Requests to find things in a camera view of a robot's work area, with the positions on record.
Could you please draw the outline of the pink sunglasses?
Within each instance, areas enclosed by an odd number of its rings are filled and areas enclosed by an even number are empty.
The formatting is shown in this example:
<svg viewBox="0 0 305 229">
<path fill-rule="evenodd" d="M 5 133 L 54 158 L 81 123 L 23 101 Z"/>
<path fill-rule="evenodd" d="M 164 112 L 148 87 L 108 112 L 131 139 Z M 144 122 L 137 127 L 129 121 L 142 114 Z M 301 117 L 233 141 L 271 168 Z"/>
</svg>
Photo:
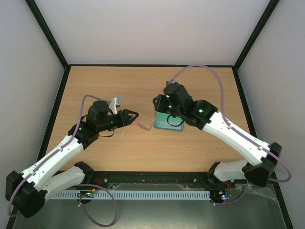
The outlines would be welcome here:
<svg viewBox="0 0 305 229">
<path fill-rule="evenodd" d="M 151 131 L 154 125 L 154 119 L 139 114 L 139 116 L 135 119 L 134 123 L 145 131 Z"/>
</svg>

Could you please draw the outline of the grey glasses case green lining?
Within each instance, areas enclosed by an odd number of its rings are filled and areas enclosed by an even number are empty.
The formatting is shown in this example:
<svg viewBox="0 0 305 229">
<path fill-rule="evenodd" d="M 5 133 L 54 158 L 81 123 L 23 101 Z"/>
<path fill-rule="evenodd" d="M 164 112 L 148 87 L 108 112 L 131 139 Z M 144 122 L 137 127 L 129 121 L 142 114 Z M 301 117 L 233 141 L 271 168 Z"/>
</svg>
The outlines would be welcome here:
<svg viewBox="0 0 305 229">
<path fill-rule="evenodd" d="M 161 120 L 166 120 L 171 125 L 173 125 L 174 122 L 178 122 L 177 126 L 180 126 L 179 129 L 165 129 L 165 130 L 183 131 L 183 120 L 180 117 L 172 116 L 172 115 L 167 114 L 167 113 L 156 112 L 155 121 L 154 121 L 154 128 L 156 128 L 156 123 L 158 121 L 161 121 Z"/>
</svg>

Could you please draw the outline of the light blue cleaning cloth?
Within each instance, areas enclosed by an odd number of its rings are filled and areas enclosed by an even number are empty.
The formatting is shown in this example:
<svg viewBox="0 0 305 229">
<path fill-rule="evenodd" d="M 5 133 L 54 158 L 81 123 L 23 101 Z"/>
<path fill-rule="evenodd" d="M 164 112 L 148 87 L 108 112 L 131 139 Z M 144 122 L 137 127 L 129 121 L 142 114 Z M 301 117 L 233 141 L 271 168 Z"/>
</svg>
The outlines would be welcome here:
<svg viewBox="0 0 305 229">
<path fill-rule="evenodd" d="M 156 123 L 156 128 L 160 129 L 179 129 L 180 126 L 177 126 L 178 122 L 174 122 L 173 125 L 169 124 L 166 120 L 161 120 Z"/>
</svg>

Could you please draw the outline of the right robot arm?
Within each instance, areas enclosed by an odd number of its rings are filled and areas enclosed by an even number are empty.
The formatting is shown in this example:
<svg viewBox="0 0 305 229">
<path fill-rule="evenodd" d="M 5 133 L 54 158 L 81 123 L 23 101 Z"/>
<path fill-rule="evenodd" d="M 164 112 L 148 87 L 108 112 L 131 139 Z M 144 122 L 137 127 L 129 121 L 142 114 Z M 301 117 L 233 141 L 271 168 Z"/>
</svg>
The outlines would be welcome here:
<svg viewBox="0 0 305 229">
<path fill-rule="evenodd" d="M 282 146 L 257 139 L 234 123 L 228 121 L 214 105 L 206 100 L 193 100 L 179 83 L 168 84 L 163 94 L 153 99 L 157 112 L 168 113 L 221 139 L 240 153 L 241 161 L 216 162 L 210 169 L 208 182 L 213 187 L 223 182 L 247 179 L 252 184 L 265 187 L 277 165 Z"/>
</svg>

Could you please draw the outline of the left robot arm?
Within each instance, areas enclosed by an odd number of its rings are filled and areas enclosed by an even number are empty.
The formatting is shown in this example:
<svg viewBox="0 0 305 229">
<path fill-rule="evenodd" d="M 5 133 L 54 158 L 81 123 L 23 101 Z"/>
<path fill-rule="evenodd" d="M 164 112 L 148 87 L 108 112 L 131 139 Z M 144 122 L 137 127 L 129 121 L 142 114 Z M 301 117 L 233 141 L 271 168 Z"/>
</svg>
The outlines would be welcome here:
<svg viewBox="0 0 305 229">
<path fill-rule="evenodd" d="M 139 116 L 138 112 L 128 109 L 117 111 L 117 107 L 115 99 L 95 101 L 86 115 L 79 115 L 78 122 L 54 149 L 22 172 L 9 173 L 5 198 L 10 206 L 30 218 L 58 192 L 83 182 L 89 183 L 93 169 L 84 162 L 76 163 L 59 175 L 56 172 L 96 141 L 100 132 L 131 125 Z"/>
</svg>

